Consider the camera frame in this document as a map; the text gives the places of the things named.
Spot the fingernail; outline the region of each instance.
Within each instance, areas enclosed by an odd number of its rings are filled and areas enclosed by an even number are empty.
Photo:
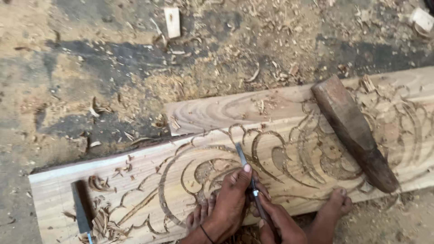
[[[259,221],[259,229],[262,228],[262,226],[264,226],[264,220],[261,219],[261,221]]]
[[[245,172],[250,173],[250,171],[252,171],[252,166],[250,166],[249,164],[246,164],[243,167],[243,169],[244,169]]]
[[[346,197],[347,196],[347,189],[342,188],[341,189],[341,195],[344,196],[344,197]]]

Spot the wrist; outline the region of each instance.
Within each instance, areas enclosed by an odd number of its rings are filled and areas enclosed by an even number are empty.
[[[219,244],[226,239],[225,234],[228,233],[228,225],[225,224],[225,221],[212,216],[202,224],[202,227],[215,244]]]

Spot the black wristband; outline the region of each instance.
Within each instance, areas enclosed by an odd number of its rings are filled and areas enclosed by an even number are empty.
[[[210,236],[207,234],[207,232],[204,230],[204,228],[202,227],[202,225],[199,225],[200,227],[201,227],[201,229],[204,231],[204,234],[208,237],[208,240],[210,240],[210,242],[212,243],[212,244],[215,244],[214,242],[213,242],[213,240],[211,240],[211,238],[210,238]]]

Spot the concrete floor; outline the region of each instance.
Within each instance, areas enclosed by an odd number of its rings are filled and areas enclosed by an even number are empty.
[[[167,102],[296,86],[335,73],[344,78],[434,64],[432,40],[418,36],[406,22],[423,2],[317,3],[0,3],[0,242],[41,243],[33,201],[26,194],[27,174],[127,150],[127,137],[116,130],[137,137],[169,136],[167,127],[156,128],[149,119],[164,114]],[[155,41],[149,19],[166,33],[164,6],[181,8],[182,37],[172,40],[169,49],[185,55],[168,54],[162,41]],[[275,82],[272,61],[284,72],[298,63],[299,73]],[[256,82],[240,84],[252,76],[256,62],[262,67]],[[339,64],[347,66],[348,74]],[[182,81],[182,95],[174,92],[174,80]],[[92,97],[114,112],[92,121]],[[70,138],[82,132],[103,145],[81,153]],[[406,202],[389,211],[377,201],[359,204],[340,224],[336,243],[429,243],[432,193],[403,195]]]

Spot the foot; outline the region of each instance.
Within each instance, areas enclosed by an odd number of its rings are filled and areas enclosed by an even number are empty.
[[[333,244],[335,227],[339,219],[352,209],[351,198],[345,188],[337,188],[305,230],[309,244]]]
[[[196,229],[197,226],[203,224],[208,219],[208,216],[211,216],[215,205],[216,197],[213,194],[211,194],[210,199],[205,199],[204,202],[197,205],[194,211],[191,212],[185,220],[187,235]]]

